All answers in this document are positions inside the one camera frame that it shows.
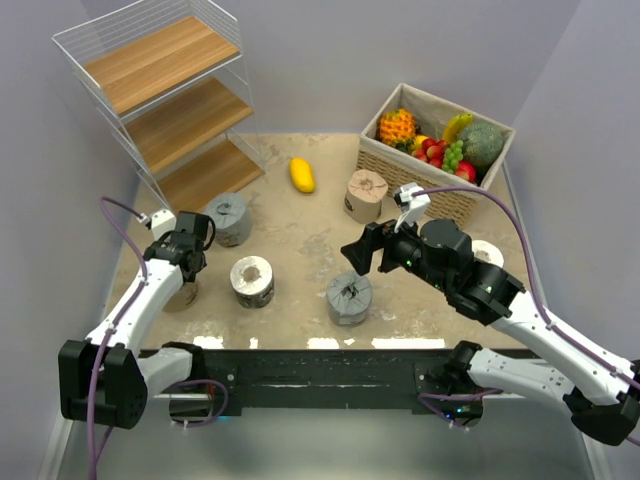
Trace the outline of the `brown paper towel roll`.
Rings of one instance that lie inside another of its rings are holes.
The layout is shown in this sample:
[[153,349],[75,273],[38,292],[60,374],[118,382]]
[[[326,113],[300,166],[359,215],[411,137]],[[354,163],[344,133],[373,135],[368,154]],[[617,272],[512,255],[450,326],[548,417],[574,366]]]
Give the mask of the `brown paper towel roll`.
[[199,282],[184,283],[163,307],[166,313],[177,313],[188,309],[197,299]]

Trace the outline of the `brown roll with black print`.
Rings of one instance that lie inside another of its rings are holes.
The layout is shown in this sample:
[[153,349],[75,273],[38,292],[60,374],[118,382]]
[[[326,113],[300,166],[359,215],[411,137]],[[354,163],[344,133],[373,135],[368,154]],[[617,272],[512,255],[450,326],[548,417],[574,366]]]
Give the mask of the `brown roll with black print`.
[[378,173],[360,169],[351,176],[344,195],[345,212],[357,223],[375,222],[382,212],[388,183]]

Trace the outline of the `grey paper towel roll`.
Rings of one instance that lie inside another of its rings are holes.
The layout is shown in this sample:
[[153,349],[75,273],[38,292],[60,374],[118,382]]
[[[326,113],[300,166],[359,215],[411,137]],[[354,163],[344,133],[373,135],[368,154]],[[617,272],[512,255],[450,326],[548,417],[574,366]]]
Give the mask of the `grey paper towel roll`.
[[249,237],[252,222],[248,203],[239,193],[223,193],[205,207],[204,213],[214,222],[215,242],[226,248],[242,245]]

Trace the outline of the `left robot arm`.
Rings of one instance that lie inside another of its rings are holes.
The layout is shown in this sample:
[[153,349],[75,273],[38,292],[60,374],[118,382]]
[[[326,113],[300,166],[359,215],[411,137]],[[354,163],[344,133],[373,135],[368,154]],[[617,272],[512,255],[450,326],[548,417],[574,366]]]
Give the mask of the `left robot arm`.
[[211,217],[181,211],[173,229],[145,249],[139,272],[110,314],[84,339],[68,340],[58,353],[64,418],[133,428],[149,398],[173,385],[200,390],[207,380],[202,348],[168,342],[146,358],[141,346],[171,298],[206,266],[215,237]]

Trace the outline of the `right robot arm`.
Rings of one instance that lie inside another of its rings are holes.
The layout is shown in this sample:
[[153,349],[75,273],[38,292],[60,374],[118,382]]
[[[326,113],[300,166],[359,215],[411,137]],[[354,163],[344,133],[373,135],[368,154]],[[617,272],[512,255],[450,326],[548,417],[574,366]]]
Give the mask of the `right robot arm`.
[[506,270],[476,258],[470,236],[454,221],[371,223],[341,249],[360,275],[370,271],[376,251],[382,253],[379,272],[405,269],[443,293],[460,315],[517,340],[545,362],[471,347],[445,369],[452,390],[466,393],[477,385],[563,404],[572,424],[592,439],[610,446],[630,440],[639,423],[638,363],[580,334]]

